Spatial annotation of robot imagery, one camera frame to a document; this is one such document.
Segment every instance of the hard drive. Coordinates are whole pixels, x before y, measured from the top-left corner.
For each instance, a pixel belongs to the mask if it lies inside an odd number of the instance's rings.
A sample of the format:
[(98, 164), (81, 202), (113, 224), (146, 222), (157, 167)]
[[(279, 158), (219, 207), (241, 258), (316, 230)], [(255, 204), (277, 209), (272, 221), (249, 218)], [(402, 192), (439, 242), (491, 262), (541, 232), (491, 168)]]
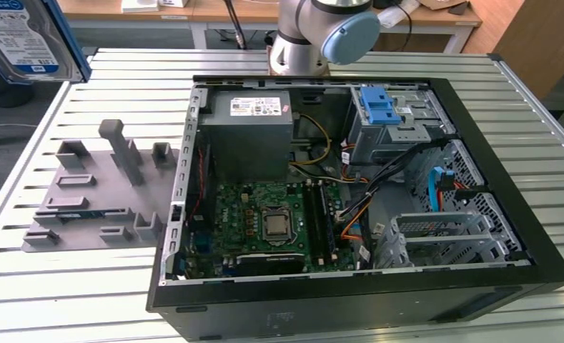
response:
[(17, 84), (89, 81), (92, 69), (56, 0), (0, 0), (0, 74)]

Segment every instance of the motherboard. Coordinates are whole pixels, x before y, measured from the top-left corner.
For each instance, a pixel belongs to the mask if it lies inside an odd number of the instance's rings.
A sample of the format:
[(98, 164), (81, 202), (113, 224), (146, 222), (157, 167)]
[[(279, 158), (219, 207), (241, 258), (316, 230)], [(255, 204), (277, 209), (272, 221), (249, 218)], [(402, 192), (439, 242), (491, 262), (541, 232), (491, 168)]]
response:
[(350, 244), (339, 244), (336, 184), (221, 184), (216, 229), (199, 232), (203, 277), (354, 270)]

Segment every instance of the power supply label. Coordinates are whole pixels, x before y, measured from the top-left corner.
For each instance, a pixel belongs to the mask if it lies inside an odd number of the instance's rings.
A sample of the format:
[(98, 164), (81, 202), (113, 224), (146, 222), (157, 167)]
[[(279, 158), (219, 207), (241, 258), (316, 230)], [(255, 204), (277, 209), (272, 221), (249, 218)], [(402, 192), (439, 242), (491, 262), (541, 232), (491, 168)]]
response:
[(52, 74), (60, 63), (52, 49), (29, 26), (30, 13), (18, 0), (0, 0), (0, 51), (9, 62), (30, 74)]
[(233, 98), (232, 116), (281, 116), (280, 98)]

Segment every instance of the metal slatted table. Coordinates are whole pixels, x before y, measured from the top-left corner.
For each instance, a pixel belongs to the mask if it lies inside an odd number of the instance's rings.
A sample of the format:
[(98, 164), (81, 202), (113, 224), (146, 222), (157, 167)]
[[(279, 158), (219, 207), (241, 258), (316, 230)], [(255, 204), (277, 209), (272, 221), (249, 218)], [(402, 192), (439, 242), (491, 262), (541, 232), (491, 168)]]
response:
[[(121, 119), (140, 149), (181, 144), (195, 74), (267, 74), (264, 51), (101, 49), (93, 80), (65, 84), (0, 191), (0, 342), (179, 342), (145, 311), (155, 248), (26, 254), (64, 139), (109, 149), (102, 119)], [(505, 63), (483, 55), (375, 53), (334, 75), (448, 78), (564, 256), (564, 131)], [(564, 342), (564, 288), (474, 322), (334, 332), (272, 341)]]

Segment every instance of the table leg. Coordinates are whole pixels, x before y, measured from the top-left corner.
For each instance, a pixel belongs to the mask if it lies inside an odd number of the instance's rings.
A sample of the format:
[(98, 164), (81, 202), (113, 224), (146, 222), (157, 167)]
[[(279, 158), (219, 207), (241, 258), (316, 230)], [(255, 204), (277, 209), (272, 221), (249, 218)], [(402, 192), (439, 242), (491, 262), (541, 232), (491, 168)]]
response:
[(193, 33), (196, 49), (208, 49), (207, 30), (208, 23), (191, 23), (191, 32)]
[(459, 54), (463, 52), (466, 42), (470, 40), (474, 26), (458, 26), (456, 33), (450, 39), (450, 43), (446, 46), (446, 54)]

